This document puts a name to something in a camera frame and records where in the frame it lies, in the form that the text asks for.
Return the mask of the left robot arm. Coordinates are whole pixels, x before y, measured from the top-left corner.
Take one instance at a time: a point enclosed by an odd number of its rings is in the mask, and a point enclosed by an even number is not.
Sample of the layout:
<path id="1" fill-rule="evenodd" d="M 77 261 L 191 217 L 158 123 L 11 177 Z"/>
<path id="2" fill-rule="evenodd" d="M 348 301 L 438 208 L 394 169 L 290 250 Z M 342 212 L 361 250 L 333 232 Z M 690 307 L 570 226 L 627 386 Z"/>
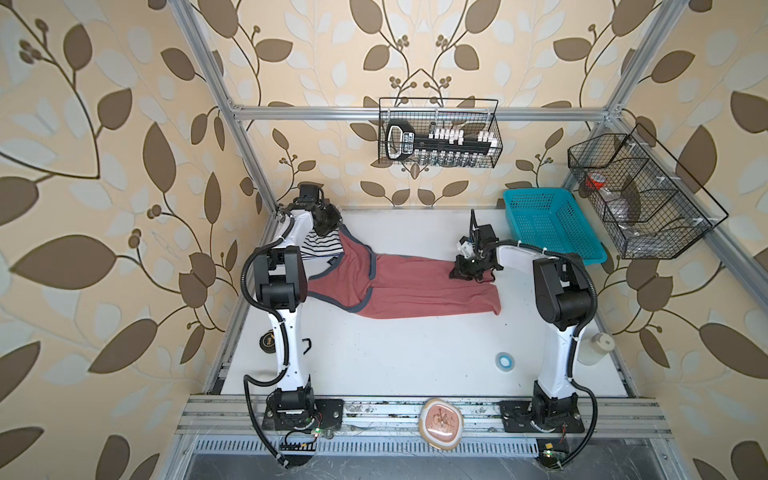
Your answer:
<path id="1" fill-rule="evenodd" d="M 252 310 L 270 319 L 277 355 L 277 373 L 270 380 L 244 374 L 242 385 L 251 427 L 278 465 L 290 469 L 308 461 L 304 452 L 315 446 L 322 431 L 324 414 L 316 407 L 314 390 L 302 366 L 310 344 L 301 337 L 300 316 L 309 293 L 301 245 L 314 233 L 323 238 L 337 230 L 341 216 L 322 188 L 299 187 L 298 196 L 279 209 L 280 230 L 274 239 L 256 248 L 245 260 L 240 289 Z M 274 445 L 257 419 L 254 387 L 271 392 L 265 400 L 265 418 L 272 428 L 285 433 Z"/>

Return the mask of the maroon tank top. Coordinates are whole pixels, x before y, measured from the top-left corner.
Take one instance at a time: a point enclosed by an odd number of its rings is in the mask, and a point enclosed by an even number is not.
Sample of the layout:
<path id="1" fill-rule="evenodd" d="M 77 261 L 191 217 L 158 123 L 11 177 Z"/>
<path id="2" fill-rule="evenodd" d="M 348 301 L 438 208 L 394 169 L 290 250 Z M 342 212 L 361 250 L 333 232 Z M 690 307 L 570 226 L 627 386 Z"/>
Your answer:
<path id="1" fill-rule="evenodd" d="M 450 261 L 378 254 L 342 226 L 343 252 L 308 279 L 308 295 L 377 320 L 501 313 L 497 287 L 450 276 Z"/>

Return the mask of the black white striped tank top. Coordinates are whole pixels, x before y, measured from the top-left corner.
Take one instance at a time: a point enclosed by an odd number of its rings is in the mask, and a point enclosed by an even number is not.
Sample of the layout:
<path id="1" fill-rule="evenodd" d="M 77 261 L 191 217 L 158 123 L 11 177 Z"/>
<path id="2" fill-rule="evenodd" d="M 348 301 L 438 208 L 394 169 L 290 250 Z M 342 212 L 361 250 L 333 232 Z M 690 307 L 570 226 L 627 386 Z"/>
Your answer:
<path id="1" fill-rule="evenodd" d="M 314 230 L 310 231 L 302 241 L 300 251 L 303 260 L 333 258 L 343 254 L 339 230 L 333 230 L 325 236 L 320 236 Z"/>

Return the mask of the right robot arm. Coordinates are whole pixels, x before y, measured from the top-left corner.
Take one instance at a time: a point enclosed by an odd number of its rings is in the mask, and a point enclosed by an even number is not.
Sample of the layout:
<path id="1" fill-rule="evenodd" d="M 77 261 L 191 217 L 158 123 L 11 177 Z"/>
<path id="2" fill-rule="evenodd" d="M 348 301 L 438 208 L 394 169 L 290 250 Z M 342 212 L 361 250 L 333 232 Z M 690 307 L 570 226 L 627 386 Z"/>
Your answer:
<path id="1" fill-rule="evenodd" d="M 528 404 L 503 401 L 499 408 L 507 432 L 555 433 L 561 440 L 568 433 L 582 433 L 574 447 L 539 446 L 537 462 L 562 470 L 585 449 L 597 427 L 597 396 L 574 377 L 580 338 L 598 309 L 594 282 L 579 255 L 502 240 L 491 225 L 477 222 L 474 211 L 458 248 L 450 273 L 454 279 L 479 282 L 505 268 L 532 277 L 535 306 L 546 323 L 541 371 Z"/>

